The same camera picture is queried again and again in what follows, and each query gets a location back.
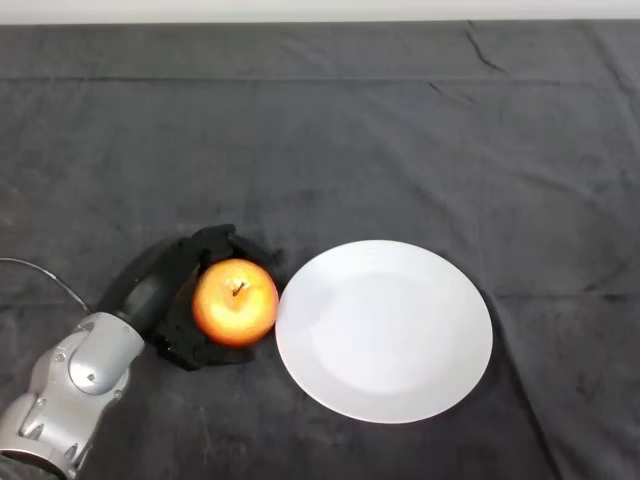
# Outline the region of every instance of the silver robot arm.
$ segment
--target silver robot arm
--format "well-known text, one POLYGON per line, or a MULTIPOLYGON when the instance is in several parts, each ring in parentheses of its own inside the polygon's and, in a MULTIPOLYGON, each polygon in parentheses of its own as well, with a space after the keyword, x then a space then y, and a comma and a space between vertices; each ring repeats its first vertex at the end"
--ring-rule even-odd
POLYGON ((0 417, 0 454, 73 480, 143 348, 142 337, 120 318, 102 312, 85 317, 40 357, 28 392, 0 417))

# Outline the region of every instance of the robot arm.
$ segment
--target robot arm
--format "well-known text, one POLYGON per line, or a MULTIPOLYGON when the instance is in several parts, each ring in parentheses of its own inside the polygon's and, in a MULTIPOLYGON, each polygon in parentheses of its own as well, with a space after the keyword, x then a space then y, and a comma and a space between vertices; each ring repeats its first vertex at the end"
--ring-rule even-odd
POLYGON ((187 370, 249 360, 249 351, 211 343, 193 322, 174 328, 182 319, 168 316, 194 272, 238 256, 269 263, 232 225, 203 229, 136 259, 98 311, 37 361, 28 392, 0 417, 0 454, 73 480, 105 410, 125 392, 130 365, 145 341, 187 370))

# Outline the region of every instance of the plate rim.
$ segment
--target plate rim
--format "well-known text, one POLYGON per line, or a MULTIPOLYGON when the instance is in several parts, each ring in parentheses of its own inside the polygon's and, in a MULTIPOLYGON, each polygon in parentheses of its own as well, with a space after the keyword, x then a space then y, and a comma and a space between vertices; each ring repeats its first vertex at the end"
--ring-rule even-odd
POLYGON ((482 378, 484 377, 484 375, 487 372, 487 369, 489 367, 489 362, 491 361, 491 355, 493 353, 493 346, 494 346, 494 336, 495 336, 495 330, 493 328, 493 322, 491 320, 491 311, 489 310, 489 307, 484 299, 484 297, 482 296, 482 294, 480 293, 480 290, 478 289, 478 287, 476 287, 475 283, 473 283, 471 281, 471 279, 462 271, 460 270, 456 265, 454 265, 452 262, 450 262, 449 260, 447 260, 446 258, 444 258, 442 255, 438 255, 437 253, 428 250, 426 248, 420 247, 418 245, 414 245, 412 243, 406 243, 406 242, 401 242, 401 241, 397 241, 397 240, 385 240, 385 239, 369 239, 369 240, 356 240, 353 242, 347 242, 347 243, 343 243, 341 245, 336 245, 335 247, 332 247, 328 250, 325 250, 324 252, 316 255, 315 257, 313 257, 312 259, 310 259, 309 261, 307 261, 302 267, 300 267, 291 277, 291 279, 287 282, 287 285, 285 286, 283 292, 282 292, 282 296, 281 296, 281 300, 282 297, 284 297, 284 293, 286 292, 287 287, 289 286, 289 284, 291 283, 291 281, 299 274, 301 273, 303 270, 307 269, 307 267, 312 266, 313 263, 316 263, 316 261, 319 259, 321 259, 321 257, 335 251, 338 249, 342 249, 345 248, 347 246, 352 246, 355 244, 362 244, 362 243, 379 243, 379 244, 395 244, 395 245, 402 245, 402 246, 408 246, 411 248, 415 248, 418 250, 421 250, 423 252, 426 252, 428 254, 434 255, 435 257, 438 257, 439 259, 443 260, 444 262, 448 263, 450 266, 452 266, 455 270, 457 270, 466 280, 467 282, 469 282, 469 284, 473 287, 473 289, 477 292, 478 296, 480 297, 481 300, 481 304, 484 307, 483 311, 486 312, 486 317, 488 320, 488 327, 489 327, 489 342, 488 342, 488 355, 487 355, 487 359, 486 362, 484 362, 484 365, 482 367, 482 373, 480 374, 480 376, 478 377, 478 380, 473 383, 473 385, 470 386, 469 390, 460 398, 458 399, 456 402, 452 403, 451 405, 449 405, 447 408, 437 411, 435 413, 426 415, 426 416, 421 416, 420 418, 413 418, 413 416, 411 417, 406 417, 406 418, 401 418, 400 416, 398 416, 397 418, 394 419, 374 419, 374 418, 367 418, 364 416, 360 416, 354 413, 350 413, 349 411, 347 411, 347 409, 343 409, 342 407, 337 407, 336 405, 327 402, 325 400, 322 400, 320 398, 318 398, 314 393, 311 392, 311 389, 305 384, 305 382, 301 381, 300 378, 293 372, 293 370, 290 368, 290 362, 287 361, 286 359, 286 355, 283 354, 282 351, 282 347, 281 347, 281 343, 278 341, 278 321, 276 319, 276 323, 275 323, 275 337, 276 337, 276 346, 278 348, 278 353, 280 354, 280 359, 282 360, 283 365, 285 366, 285 369, 287 370, 287 373, 291 376, 291 378, 294 380, 294 382, 298 385, 298 387, 300 387, 303 392, 307 395, 309 395, 309 397, 311 397, 312 399, 314 399, 316 402, 318 402, 320 405, 322 405, 323 407, 332 410, 336 413, 339 413, 340 415, 343 415, 347 418, 352 418, 354 420, 359 420, 359 421, 363 421, 363 422, 368 422, 368 423, 377 423, 377 424, 381 424, 381 425, 398 425, 398 424, 409 424, 409 423, 415 423, 415 422, 420 422, 423 420, 427 420, 429 418, 433 418, 437 415, 440 415, 444 412, 446 412, 447 410, 452 409, 453 407, 455 407, 457 404, 459 404, 462 400, 464 400, 465 398, 467 398, 469 396, 469 394, 478 386, 478 384, 480 383, 480 381, 482 380, 482 378))

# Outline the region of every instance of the apple stem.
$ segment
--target apple stem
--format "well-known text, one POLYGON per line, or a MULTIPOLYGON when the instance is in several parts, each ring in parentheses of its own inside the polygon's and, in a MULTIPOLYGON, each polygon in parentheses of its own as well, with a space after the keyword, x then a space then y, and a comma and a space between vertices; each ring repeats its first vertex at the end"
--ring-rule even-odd
POLYGON ((238 295, 240 293, 240 290, 242 290, 242 287, 244 287, 244 282, 242 282, 238 288, 233 290, 233 296, 235 297, 236 295, 238 295))

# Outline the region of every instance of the plate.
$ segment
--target plate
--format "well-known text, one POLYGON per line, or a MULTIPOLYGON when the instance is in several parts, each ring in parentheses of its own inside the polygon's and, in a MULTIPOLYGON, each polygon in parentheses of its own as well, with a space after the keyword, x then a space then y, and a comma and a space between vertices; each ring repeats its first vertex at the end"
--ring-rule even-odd
POLYGON ((276 340, 312 398, 348 417, 406 423, 462 400, 489 363, 489 311, 451 263, 369 240, 322 253, 282 294, 276 340))

